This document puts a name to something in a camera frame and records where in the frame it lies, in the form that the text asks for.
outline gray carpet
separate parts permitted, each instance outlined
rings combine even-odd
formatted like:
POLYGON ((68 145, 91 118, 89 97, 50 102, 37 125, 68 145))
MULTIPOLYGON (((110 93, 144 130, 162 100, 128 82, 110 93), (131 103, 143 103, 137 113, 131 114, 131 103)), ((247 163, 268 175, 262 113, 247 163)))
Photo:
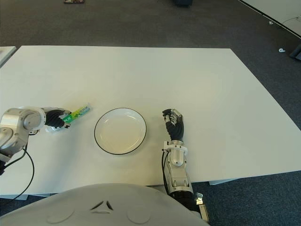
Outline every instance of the gray carpet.
MULTIPOLYGON (((289 57, 301 41, 268 22, 237 0, 1 0, 0 46, 231 48, 301 128, 301 63, 289 57)), ((194 184, 213 226, 301 225, 300 187, 301 172, 194 184)), ((1 200, 1 214, 35 199, 1 200)))

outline white plate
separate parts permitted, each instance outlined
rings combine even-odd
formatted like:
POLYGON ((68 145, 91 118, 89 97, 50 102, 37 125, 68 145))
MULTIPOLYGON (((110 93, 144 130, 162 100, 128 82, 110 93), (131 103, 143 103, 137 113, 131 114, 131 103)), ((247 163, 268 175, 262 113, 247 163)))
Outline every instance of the white plate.
POLYGON ((144 118, 128 108, 117 108, 104 114, 97 122, 94 137, 98 146, 111 154, 135 150, 145 138, 144 118))

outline green packet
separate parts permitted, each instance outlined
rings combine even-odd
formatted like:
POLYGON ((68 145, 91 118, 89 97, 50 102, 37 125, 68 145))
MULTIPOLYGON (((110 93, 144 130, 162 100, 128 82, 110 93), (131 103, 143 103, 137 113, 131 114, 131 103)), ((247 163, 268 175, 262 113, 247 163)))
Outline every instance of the green packet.
POLYGON ((63 121, 66 123, 70 123, 73 120, 83 116, 90 110, 91 110, 91 106, 90 106, 90 104, 87 104, 86 106, 81 107, 80 109, 78 109, 78 110, 72 112, 71 114, 67 115, 66 117, 64 117, 63 121))

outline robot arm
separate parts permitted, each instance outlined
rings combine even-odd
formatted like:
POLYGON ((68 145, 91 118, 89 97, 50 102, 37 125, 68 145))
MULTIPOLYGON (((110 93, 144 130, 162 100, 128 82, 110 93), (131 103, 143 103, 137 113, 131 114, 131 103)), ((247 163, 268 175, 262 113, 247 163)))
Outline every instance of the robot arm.
POLYGON ((68 128, 70 124, 59 116, 70 113, 52 107, 11 108, 4 112, 0 121, 0 175, 5 163, 26 147, 29 135, 36 134, 44 125, 68 128))
POLYGON ((163 149, 167 153, 163 162, 166 192, 188 209, 199 212, 186 172, 188 149, 183 143, 183 116, 175 109, 167 109, 163 117, 171 138, 171 142, 164 142, 163 149))

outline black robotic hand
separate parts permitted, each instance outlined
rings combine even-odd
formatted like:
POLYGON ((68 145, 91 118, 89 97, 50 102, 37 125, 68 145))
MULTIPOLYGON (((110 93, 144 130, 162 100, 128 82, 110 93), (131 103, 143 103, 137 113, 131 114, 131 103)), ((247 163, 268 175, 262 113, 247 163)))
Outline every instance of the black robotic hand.
POLYGON ((42 108, 46 114, 46 122, 45 125, 47 126, 52 126, 52 127, 65 127, 68 128, 70 127, 69 123, 66 123, 62 120, 61 116, 67 116, 71 114, 70 111, 64 110, 62 108, 52 108, 52 107, 47 107, 47 108, 42 108))
POLYGON ((176 109, 166 109, 162 113, 171 140, 183 141, 184 123, 181 113, 176 109))

